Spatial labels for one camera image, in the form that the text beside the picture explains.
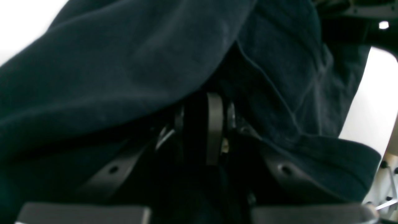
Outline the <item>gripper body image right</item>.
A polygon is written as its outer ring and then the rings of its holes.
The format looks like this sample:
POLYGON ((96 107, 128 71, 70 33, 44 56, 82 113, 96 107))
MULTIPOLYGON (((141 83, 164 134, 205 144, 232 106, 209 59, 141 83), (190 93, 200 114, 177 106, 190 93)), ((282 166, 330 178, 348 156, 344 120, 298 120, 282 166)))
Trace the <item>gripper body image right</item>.
POLYGON ((398 54, 396 0, 315 0, 327 42, 368 44, 398 54))

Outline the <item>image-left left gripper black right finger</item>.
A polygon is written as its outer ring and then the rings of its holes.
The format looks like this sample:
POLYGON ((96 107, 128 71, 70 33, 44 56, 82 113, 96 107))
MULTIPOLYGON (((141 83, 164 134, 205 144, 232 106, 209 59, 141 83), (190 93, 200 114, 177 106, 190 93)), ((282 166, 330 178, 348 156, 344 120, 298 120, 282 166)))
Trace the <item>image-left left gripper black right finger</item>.
POLYGON ((377 224, 371 205, 351 203, 306 173, 279 149, 272 149, 244 119, 233 103, 225 105, 216 93, 207 93, 205 164, 221 164, 226 154, 238 164, 240 184, 253 188, 258 199, 270 200, 266 187, 283 191, 277 205, 250 205, 252 224, 377 224))

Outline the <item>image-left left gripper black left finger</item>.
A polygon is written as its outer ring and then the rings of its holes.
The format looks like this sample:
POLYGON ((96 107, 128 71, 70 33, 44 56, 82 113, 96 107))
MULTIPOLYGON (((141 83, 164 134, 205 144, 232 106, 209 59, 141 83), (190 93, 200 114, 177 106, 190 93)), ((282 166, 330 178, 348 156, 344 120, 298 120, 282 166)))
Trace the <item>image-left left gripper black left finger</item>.
POLYGON ((17 224, 155 224, 162 183, 184 161, 185 106, 161 130, 133 137, 62 203, 28 202, 17 224))

